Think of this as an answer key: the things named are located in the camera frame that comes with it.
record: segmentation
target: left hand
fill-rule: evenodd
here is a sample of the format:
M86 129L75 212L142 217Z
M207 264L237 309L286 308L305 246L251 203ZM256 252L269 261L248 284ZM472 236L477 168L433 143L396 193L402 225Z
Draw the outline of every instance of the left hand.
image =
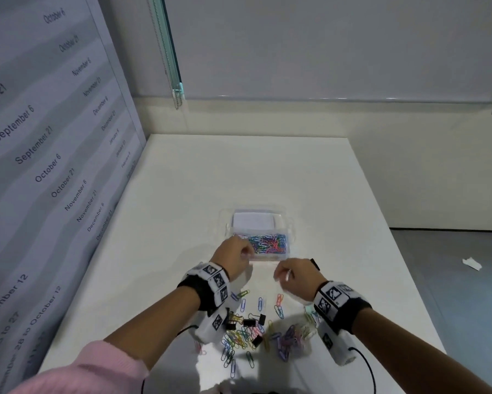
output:
M243 273L250 263L248 256L254 253L253 246L247 239L234 235L217 247L210 262L224 268L232 282Z

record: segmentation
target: gray floor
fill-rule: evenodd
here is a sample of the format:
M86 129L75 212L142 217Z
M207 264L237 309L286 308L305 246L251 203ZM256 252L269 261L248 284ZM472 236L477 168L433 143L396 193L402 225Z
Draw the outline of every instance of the gray floor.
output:
M448 355L492 385L492 233L392 234Z

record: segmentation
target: white table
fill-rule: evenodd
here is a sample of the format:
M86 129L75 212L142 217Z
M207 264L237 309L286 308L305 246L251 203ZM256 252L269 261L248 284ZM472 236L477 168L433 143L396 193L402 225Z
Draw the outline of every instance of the white table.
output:
M222 210L262 204L284 208L292 220L293 256L313 257L326 277L353 286L375 310L444 350L348 140L152 135L41 370L69 364L82 346L208 260L224 235ZM356 342L368 354L378 391L402 392ZM311 391L371 392L361 358L341 368L326 351L316 352L329 383ZM182 382L197 392L203 360L189 335L179 337L146 391Z

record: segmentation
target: pink sleeve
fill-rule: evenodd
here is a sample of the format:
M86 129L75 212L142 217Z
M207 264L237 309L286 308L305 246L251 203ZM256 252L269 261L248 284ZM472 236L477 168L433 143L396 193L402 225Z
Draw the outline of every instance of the pink sleeve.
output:
M140 393L146 365L105 341L86 345L76 360L26 380L10 394Z

